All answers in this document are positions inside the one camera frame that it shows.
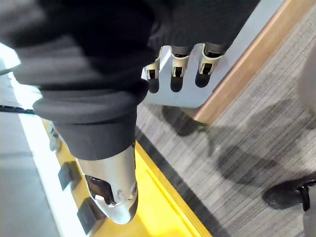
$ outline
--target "gray carpet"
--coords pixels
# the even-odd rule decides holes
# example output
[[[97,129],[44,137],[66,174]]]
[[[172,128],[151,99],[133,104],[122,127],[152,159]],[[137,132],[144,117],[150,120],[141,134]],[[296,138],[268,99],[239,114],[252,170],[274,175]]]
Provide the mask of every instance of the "gray carpet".
[[[213,126],[139,106],[138,139],[213,236],[304,236],[301,205],[275,210],[262,193],[316,171],[316,120],[296,93],[315,37],[316,6]]]

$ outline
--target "white surface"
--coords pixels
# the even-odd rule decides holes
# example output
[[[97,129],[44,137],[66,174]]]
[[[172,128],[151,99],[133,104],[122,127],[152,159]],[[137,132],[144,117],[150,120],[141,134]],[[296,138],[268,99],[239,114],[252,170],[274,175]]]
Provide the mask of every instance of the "white surface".
[[[0,45],[0,52],[3,52],[3,49],[6,51],[5,57],[2,58],[5,66],[7,68],[15,66],[19,62],[15,51]],[[40,96],[34,87],[20,85],[13,73],[10,73],[8,78],[6,85],[11,84],[11,87],[7,86],[6,89],[7,95],[10,96],[8,98],[12,102],[16,102],[22,107],[28,107],[33,104],[34,100],[37,100],[36,97]],[[19,114],[19,118],[60,236],[85,237],[77,217],[78,208],[71,191],[61,189],[58,179],[60,165],[55,153],[49,149],[49,138],[41,119],[38,116],[26,114]]]

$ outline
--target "wooden trim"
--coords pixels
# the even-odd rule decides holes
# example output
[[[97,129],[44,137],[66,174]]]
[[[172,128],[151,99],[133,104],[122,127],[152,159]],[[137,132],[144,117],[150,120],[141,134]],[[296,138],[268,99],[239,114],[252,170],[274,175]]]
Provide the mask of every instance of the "wooden trim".
[[[316,0],[285,0],[205,104],[195,111],[184,111],[194,120],[214,123],[315,3]]]

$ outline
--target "wooden edge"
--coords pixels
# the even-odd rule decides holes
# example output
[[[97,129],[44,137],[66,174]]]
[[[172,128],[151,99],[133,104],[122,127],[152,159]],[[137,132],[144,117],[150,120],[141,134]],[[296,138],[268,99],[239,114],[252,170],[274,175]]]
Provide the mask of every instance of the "wooden edge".
[[[209,233],[206,227],[202,224],[199,218],[189,208],[186,202],[181,198],[180,194],[174,189],[174,187],[170,184],[168,179],[159,170],[159,168],[155,165],[155,163],[150,159],[146,151],[142,148],[142,146],[138,142],[136,142],[135,150],[141,155],[143,161],[148,165],[148,167],[153,172],[153,174],[159,179],[163,187],[167,190],[167,192],[170,194],[172,199],[180,207],[181,211],[188,218],[188,220],[194,226],[194,228],[198,231],[198,233],[203,237],[212,237],[212,235]]]
[[[204,105],[183,111],[194,120],[213,124],[281,46],[315,2],[316,0],[285,0]]]

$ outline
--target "silver metal part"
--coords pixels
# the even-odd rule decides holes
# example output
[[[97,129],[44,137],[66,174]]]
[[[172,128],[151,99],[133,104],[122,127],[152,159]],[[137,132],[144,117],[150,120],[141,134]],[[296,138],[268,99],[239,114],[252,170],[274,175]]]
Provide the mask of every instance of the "silver metal part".
[[[138,205],[134,147],[130,146],[106,159],[78,161],[85,175],[104,180],[111,185],[114,203],[106,204],[104,197],[95,195],[92,199],[98,207],[115,223],[130,222]]]
[[[146,78],[147,79],[158,79],[159,78],[161,50],[162,50],[162,48],[159,51],[158,58],[152,64],[149,64],[149,65],[147,65],[145,67],[145,72],[146,72]],[[154,77],[151,76],[150,70],[154,70],[155,71],[155,76]]]
[[[51,122],[49,124],[49,133],[48,133],[48,137],[49,137],[49,148],[52,152],[59,152],[61,149],[61,139],[59,137],[59,133],[57,132],[54,124]]]
[[[190,55],[184,56],[184,57],[177,57],[173,54],[171,51],[171,61],[172,61],[172,76],[173,77],[183,77],[184,73],[186,72],[188,61],[189,61]],[[182,68],[180,75],[176,75],[176,69]]]
[[[210,57],[207,57],[205,55],[204,51],[205,51],[205,44],[202,44],[202,55],[201,55],[200,61],[198,63],[198,72],[200,74],[204,74],[203,71],[204,71],[205,65],[211,64],[212,67],[206,74],[206,75],[211,75],[214,71],[214,68],[216,67],[216,65],[218,64],[218,62],[221,60],[221,58],[223,56],[221,55],[221,56],[216,57],[216,58],[210,58]]]

